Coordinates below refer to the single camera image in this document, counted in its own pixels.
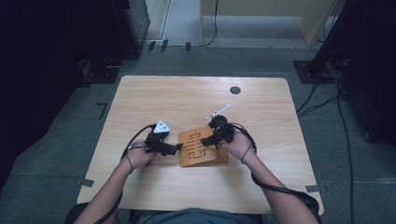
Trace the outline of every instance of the white marker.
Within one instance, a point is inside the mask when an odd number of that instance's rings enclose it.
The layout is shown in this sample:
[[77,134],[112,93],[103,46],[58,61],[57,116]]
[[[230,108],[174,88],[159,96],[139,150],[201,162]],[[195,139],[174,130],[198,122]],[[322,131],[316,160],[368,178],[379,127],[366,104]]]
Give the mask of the white marker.
[[206,117],[206,119],[213,119],[215,116],[220,115],[222,112],[224,112],[226,109],[230,108],[230,105],[226,105],[224,108],[222,108],[219,111],[216,111],[215,113],[213,113],[211,116]]

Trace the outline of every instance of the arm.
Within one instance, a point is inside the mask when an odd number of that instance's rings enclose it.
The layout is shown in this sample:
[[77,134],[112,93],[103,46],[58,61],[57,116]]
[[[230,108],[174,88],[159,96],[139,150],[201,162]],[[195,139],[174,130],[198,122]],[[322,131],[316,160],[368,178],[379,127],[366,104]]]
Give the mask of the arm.
[[[235,133],[230,144],[219,144],[219,148],[228,150],[234,157],[241,160],[262,183],[285,188],[268,168],[262,163],[252,148],[250,141],[242,134]],[[262,189],[271,209],[279,223],[318,223],[311,211],[297,197],[269,189]]]
[[[92,201],[84,209],[75,223],[94,223],[111,210],[117,199],[120,197],[126,179],[134,169],[144,167],[150,160],[154,158],[154,154],[146,153],[144,143],[136,143],[129,150],[127,155],[120,161],[119,165],[114,169],[110,178],[102,186],[99,192],[93,197]],[[115,213],[108,218],[105,223],[113,223]]]

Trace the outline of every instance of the white triangle marker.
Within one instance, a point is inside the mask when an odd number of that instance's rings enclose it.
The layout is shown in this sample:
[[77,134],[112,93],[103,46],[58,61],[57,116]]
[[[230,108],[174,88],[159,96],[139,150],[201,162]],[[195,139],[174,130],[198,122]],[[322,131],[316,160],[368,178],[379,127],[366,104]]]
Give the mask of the white triangle marker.
[[157,126],[155,126],[154,132],[155,133],[169,133],[171,131],[171,129],[166,126],[166,124],[160,120],[158,121]]

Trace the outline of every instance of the hand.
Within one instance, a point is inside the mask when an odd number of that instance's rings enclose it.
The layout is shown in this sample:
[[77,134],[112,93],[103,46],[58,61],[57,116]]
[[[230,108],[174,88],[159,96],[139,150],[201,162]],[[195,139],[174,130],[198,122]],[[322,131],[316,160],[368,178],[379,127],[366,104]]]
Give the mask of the hand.
[[218,148],[225,149],[231,153],[235,158],[241,160],[247,149],[251,146],[250,140],[242,133],[235,132],[233,134],[233,141],[231,143],[219,143]]
[[139,169],[144,167],[149,163],[149,161],[154,159],[155,154],[151,152],[147,153],[146,144],[144,142],[138,142],[132,145],[132,148],[128,151],[126,156],[128,156],[134,169]]

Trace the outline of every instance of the wooden table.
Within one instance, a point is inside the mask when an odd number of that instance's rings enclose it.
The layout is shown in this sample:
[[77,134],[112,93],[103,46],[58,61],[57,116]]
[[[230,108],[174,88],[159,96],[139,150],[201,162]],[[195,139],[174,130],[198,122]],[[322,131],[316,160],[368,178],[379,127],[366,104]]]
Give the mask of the wooden table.
[[345,3],[345,0],[201,0],[201,45],[204,44],[204,16],[215,15],[217,1],[219,16],[294,17],[308,47],[313,47],[323,25],[330,15],[334,15],[337,3]]
[[[237,86],[239,94],[230,93]],[[177,134],[205,126],[205,117],[230,105],[224,115],[245,126],[259,157],[289,188],[317,184],[304,144],[288,83],[266,77],[123,77],[108,113],[78,203],[89,202],[120,161],[130,139],[148,124],[163,120]],[[138,139],[146,139],[149,130]],[[323,206],[318,192],[309,193]],[[200,207],[233,213],[269,214],[271,209],[250,171],[230,156],[228,163],[182,168],[176,156],[158,156],[134,171],[124,187],[120,208],[176,211]]]

